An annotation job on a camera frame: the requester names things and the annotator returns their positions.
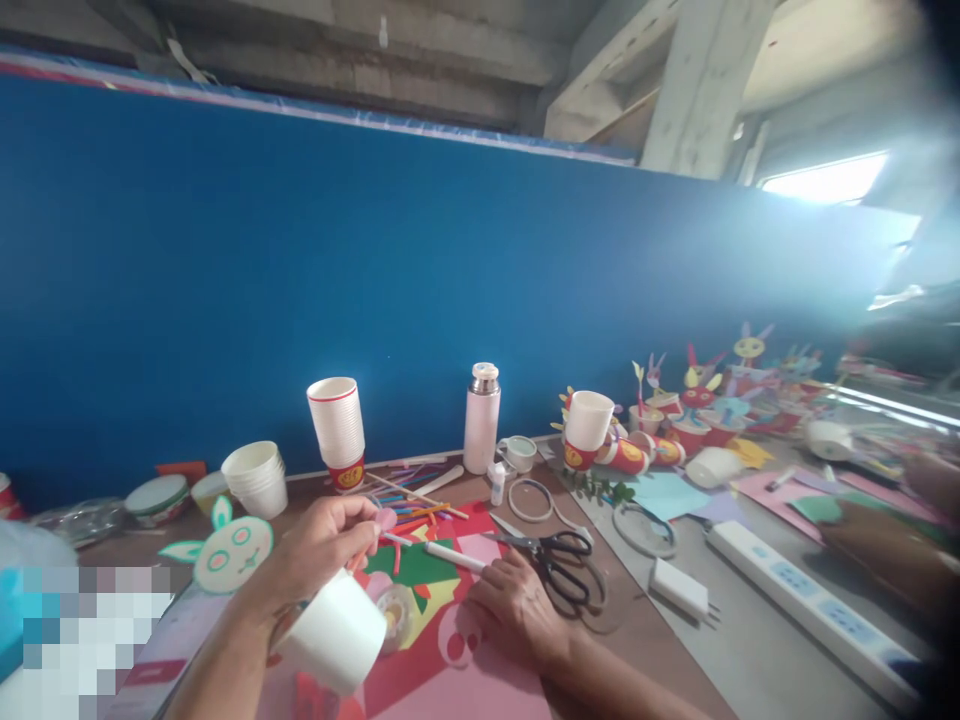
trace white cable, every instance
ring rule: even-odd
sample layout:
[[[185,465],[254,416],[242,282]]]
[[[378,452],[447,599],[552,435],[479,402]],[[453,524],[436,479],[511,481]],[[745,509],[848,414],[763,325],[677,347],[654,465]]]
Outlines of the white cable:
[[[630,537],[627,534],[626,530],[623,529],[623,526],[620,524],[620,520],[618,519],[620,518],[621,515],[624,515],[628,510],[630,512],[642,513],[643,516],[646,517],[651,522],[651,524],[655,523],[657,525],[662,525],[663,527],[665,527],[668,535],[667,540],[669,541],[670,545],[668,545],[666,548],[656,548],[656,547],[653,547],[652,545],[644,545],[640,542],[637,542],[637,540],[635,540],[634,538]],[[617,529],[617,532],[620,533],[620,537],[623,538],[624,542],[627,543],[627,545],[629,545],[631,548],[636,550],[638,553],[642,553],[643,555],[647,555],[648,557],[663,558],[664,560],[668,560],[669,558],[672,558],[674,555],[677,554],[677,536],[676,536],[676,533],[673,532],[673,528],[670,527],[670,523],[665,523],[660,520],[657,520],[655,517],[650,515],[650,513],[648,513],[646,510],[644,510],[642,507],[640,507],[636,503],[624,503],[619,508],[614,508],[613,526]]]
[[[547,498],[547,502],[550,504],[549,509],[543,515],[527,515],[524,512],[521,512],[517,509],[517,504],[513,500],[513,491],[518,485],[530,485],[535,487],[537,490],[543,493],[543,496]],[[556,503],[553,501],[553,495],[547,490],[547,486],[541,482],[534,480],[533,478],[517,478],[510,485],[510,489],[507,491],[507,503],[510,505],[510,509],[513,510],[513,514],[516,515],[521,520],[525,520],[529,523],[541,523],[546,522],[550,519],[550,516],[554,513],[557,514],[557,517],[560,518],[560,522],[566,525],[568,528],[572,529],[575,533],[584,538],[587,542],[593,545],[593,537],[590,535],[590,531],[587,530],[583,525],[577,525],[575,523],[567,520],[566,517],[560,512],[560,508],[557,507]]]

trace hand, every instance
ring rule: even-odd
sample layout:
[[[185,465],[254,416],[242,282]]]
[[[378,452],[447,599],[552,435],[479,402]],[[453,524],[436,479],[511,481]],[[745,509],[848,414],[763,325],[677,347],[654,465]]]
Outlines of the hand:
[[[276,622],[312,598],[357,553],[377,551],[377,508],[365,497],[317,500],[241,587],[231,605],[255,619]],[[361,567],[366,567],[363,558]]]
[[[484,634],[506,655],[540,675],[569,663],[573,632],[553,609],[536,571],[513,548],[483,569],[467,600]]]

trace purple paper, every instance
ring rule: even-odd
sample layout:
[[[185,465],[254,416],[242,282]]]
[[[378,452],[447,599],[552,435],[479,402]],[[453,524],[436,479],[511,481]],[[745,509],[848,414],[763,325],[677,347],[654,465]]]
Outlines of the purple paper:
[[[797,472],[793,474],[793,479],[814,490],[825,492],[827,495],[839,495],[842,492],[846,492],[840,483],[832,483],[824,477],[817,475],[815,472],[810,472],[803,468],[799,468]]]
[[[746,516],[743,514],[743,510],[741,510],[737,504],[737,499],[729,490],[724,490],[723,492],[713,495],[709,503],[699,510],[692,511],[690,515],[715,523],[725,522],[726,520],[736,520],[745,528],[750,527]]]

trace right hand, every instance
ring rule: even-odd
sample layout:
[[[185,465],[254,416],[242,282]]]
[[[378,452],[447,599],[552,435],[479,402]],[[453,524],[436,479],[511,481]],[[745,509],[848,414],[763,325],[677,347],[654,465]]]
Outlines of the right hand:
[[[509,657],[540,675],[569,664],[573,631],[553,609],[536,571],[513,548],[483,569],[467,600],[484,634]]]

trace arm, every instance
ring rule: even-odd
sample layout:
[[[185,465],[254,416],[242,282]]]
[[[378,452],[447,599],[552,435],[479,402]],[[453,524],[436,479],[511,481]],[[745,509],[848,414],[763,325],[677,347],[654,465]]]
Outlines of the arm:
[[[359,496],[314,503],[230,599],[164,717],[253,720],[278,624],[357,553],[376,552],[376,514]]]
[[[485,634],[599,717],[706,720],[706,716],[566,624],[536,571],[511,549],[486,567],[469,598]]]

